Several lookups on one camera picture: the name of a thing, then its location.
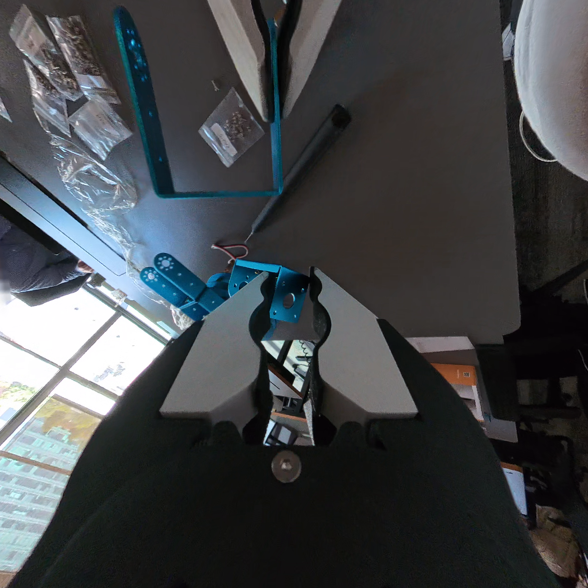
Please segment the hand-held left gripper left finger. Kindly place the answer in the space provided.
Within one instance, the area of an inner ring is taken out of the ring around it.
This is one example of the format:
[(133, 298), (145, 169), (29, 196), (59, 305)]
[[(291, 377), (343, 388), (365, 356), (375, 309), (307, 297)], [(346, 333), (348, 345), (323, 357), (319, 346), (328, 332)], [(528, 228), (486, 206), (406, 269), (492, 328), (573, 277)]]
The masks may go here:
[(270, 419), (270, 275), (261, 272), (203, 321), (162, 406), (168, 419), (230, 422), (261, 445)]

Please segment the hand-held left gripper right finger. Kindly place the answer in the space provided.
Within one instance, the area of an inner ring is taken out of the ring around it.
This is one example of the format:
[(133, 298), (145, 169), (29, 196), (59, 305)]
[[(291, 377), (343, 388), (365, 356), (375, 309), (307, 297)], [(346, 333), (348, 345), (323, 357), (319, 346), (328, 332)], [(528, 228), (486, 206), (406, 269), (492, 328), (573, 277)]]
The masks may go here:
[(345, 423), (416, 417), (378, 317), (316, 267), (309, 296), (319, 337), (309, 376), (314, 443), (328, 445)]

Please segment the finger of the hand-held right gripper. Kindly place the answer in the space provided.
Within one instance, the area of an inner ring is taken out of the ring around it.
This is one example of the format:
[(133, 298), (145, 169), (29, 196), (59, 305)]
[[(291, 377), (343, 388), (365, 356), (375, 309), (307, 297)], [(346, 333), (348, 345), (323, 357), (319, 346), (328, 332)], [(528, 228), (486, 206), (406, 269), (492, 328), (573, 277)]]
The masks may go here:
[(269, 27), (260, 1), (208, 1), (240, 80), (269, 121)]
[(286, 119), (318, 59), (341, 1), (288, 1), (281, 20), (281, 118)]

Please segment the small blue metal bracket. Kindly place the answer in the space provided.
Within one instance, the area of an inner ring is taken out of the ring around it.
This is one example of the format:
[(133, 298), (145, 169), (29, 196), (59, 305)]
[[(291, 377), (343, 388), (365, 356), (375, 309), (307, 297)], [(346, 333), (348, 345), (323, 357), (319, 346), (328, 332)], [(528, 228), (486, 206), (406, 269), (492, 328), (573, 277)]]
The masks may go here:
[(229, 296), (236, 294), (263, 272), (267, 272), (273, 279), (273, 297), (269, 309), (270, 329), (263, 338), (263, 341), (271, 341), (280, 323), (298, 323), (309, 277), (282, 265), (239, 259), (235, 261), (229, 278)]

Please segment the large blue U bracket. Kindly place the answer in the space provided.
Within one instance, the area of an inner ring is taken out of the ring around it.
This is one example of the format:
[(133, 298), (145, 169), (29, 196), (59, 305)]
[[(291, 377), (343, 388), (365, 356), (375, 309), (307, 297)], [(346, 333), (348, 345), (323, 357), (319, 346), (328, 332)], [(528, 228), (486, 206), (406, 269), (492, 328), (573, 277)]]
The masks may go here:
[(277, 66), (277, 26), (268, 19), (268, 48), (270, 52), (270, 73), (273, 84), (273, 120), (270, 123), (270, 145), (273, 173), (273, 187), (269, 190), (218, 192), (177, 192), (175, 191), (165, 139), (159, 120), (155, 92), (152, 86), (148, 60), (142, 40), (130, 12), (124, 6), (113, 11), (116, 39), (121, 54), (130, 97), (134, 106), (135, 119), (142, 139), (146, 163), (149, 168), (153, 191), (161, 199), (220, 199), (274, 197), (283, 193), (283, 164), (281, 138), (281, 108)]

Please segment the dark desk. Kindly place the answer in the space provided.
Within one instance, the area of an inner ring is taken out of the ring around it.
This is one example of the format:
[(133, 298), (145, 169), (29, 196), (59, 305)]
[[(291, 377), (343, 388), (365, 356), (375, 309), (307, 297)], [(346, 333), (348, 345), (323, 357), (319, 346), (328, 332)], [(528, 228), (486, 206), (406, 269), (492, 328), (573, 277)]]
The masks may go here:
[[(207, 1), (1, 1), (1, 151), (84, 223), (32, 111), (9, 36), (21, 5), (80, 15), (133, 135), (105, 162), (135, 182), (126, 219), (146, 248), (202, 279), (224, 266), (213, 243), (245, 239), (266, 198), (162, 199), (149, 168), (113, 11), (131, 14), (151, 70), (174, 187), (272, 187), (269, 133), (230, 168), (199, 127), (234, 86), (255, 111)], [(315, 266), (406, 337), (501, 343), (520, 323), (499, 1), (343, 1), (283, 121), (285, 173), (335, 104), (352, 117), (280, 215), (249, 242), (255, 261)], [(221, 86), (215, 92), (214, 79)]]

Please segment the clear zip bag of screws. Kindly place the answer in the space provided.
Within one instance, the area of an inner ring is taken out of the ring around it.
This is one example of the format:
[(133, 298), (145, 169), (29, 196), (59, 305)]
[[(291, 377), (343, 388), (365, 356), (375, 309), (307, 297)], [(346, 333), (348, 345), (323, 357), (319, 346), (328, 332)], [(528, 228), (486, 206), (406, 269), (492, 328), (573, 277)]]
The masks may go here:
[(25, 58), (22, 61), (31, 90), (33, 113), (40, 126), (46, 133), (51, 134), (55, 129), (70, 138), (66, 100), (32, 63)]
[(21, 5), (9, 30), (15, 46), (48, 82), (72, 102), (82, 98), (83, 92), (71, 72), (48, 26), (41, 23), (40, 14), (26, 4)]
[(239, 93), (231, 88), (198, 133), (224, 166), (230, 168), (265, 131)]
[(82, 18), (79, 15), (47, 16), (46, 20), (83, 94), (89, 99), (100, 97), (111, 105), (120, 105), (119, 96), (99, 62)]

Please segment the open kit box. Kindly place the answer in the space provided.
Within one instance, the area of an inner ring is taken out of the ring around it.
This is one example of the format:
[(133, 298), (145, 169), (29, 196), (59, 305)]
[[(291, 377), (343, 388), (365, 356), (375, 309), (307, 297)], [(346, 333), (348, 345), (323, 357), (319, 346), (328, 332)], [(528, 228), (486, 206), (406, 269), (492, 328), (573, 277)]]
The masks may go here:
[(474, 418), (483, 423), (475, 349), (470, 339), (467, 336), (428, 336), (407, 340), (452, 386)]

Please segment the black electric screwdriver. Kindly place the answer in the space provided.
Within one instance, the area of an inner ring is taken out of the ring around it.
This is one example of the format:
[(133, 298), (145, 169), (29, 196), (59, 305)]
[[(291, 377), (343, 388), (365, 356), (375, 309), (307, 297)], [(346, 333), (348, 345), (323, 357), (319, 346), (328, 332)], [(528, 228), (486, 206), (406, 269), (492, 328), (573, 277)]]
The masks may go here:
[(339, 136), (349, 126), (352, 117), (347, 108), (336, 104), (326, 119), (321, 123), (311, 140), (304, 147), (298, 159), (283, 180), (283, 190), (277, 196), (272, 196), (260, 214), (254, 220), (251, 231), (244, 241), (248, 241), (266, 226), (271, 224), (287, 200), (301, 186), (305, 177), (318, 164), (320, 159), (333, 147)]

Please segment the labelled clear zip bag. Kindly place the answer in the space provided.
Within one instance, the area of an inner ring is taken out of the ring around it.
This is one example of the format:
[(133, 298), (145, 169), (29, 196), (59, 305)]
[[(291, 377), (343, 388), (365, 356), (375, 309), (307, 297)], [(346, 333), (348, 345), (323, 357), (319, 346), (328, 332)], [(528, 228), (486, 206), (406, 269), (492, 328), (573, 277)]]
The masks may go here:
[(133, 134), (101, 96), (88, 99), (68, 117), (68, 122), (78, 138), (102, 161)]

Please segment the large window with roller blinds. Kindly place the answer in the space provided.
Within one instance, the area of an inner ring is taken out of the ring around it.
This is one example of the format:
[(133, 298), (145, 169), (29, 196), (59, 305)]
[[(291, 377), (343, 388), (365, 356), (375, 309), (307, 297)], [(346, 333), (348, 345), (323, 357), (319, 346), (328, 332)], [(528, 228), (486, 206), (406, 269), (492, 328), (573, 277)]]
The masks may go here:
[(47, 528), (77, 461), (131, 382), (176, 337), (108, 286), (1, 311), (1, 585)]

